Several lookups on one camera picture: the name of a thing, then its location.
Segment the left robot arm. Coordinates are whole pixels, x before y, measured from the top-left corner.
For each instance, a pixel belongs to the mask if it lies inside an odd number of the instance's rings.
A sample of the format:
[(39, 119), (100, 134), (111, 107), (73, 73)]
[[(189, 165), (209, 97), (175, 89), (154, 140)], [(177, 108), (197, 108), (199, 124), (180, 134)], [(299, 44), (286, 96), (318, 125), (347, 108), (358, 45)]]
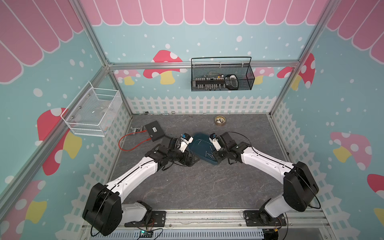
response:
[(187, 148), (193, 137), (183, 134), (179, 138), (163, 137), (160, 144), (120, 177), (103, 185), (96, 183), (90, 190), (83, 219), (91, 225), (93, 237), (107, 236), (118, 226), (127, 223), (148, 226), (153, 224), (153, 209), (143, 201), (123, 206), (124, 200), (145, 179), (172, 165), (191, 167), (196, 160)]

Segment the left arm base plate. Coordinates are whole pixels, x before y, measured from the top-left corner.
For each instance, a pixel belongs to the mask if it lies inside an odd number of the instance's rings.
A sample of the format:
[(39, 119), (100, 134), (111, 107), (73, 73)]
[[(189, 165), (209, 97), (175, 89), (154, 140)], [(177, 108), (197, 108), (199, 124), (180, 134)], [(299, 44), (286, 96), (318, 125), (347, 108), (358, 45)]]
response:
[(144, 218), (139, 222), (125, 223), (125, 227), (164, 227), (166, 220), (166, 211), (152, 211), (146, 213)]

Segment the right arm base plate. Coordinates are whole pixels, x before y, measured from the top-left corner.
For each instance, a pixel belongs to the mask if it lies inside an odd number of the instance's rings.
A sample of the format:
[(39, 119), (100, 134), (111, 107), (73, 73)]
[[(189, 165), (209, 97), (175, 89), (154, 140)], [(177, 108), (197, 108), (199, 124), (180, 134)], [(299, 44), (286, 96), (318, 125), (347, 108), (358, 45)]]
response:
[(277, 218), (272, 218), (263, 211), (245, 210), (243, 211), (243, 218), (246, 221), (247, 227), (273, 227), (279, 229), (287, 226), (286, 218), (283, 214)]

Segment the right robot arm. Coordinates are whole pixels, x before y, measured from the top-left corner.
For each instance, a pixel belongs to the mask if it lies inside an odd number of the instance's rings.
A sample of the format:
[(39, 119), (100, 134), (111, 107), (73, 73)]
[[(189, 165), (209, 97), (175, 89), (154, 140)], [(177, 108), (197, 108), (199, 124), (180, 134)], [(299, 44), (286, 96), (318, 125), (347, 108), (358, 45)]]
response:
[(283, 185), (283, 193), (267, 200), (256, 213), (256, 220), (262, 225), (270, 225), (286, 212), (295, 210), (304, 212), (313, 208), (311, 202), (316, 200), (319, 187), (309, 167), (303, 162), (292, 164), (267, 155), (252, 146), (251, 141), (237, 144), (225, 132), (218, 136), (215, 133), (209, 136), (215, 147), (213, 155), (215, 160), (232, 160), (252, 166), (270, 175)]

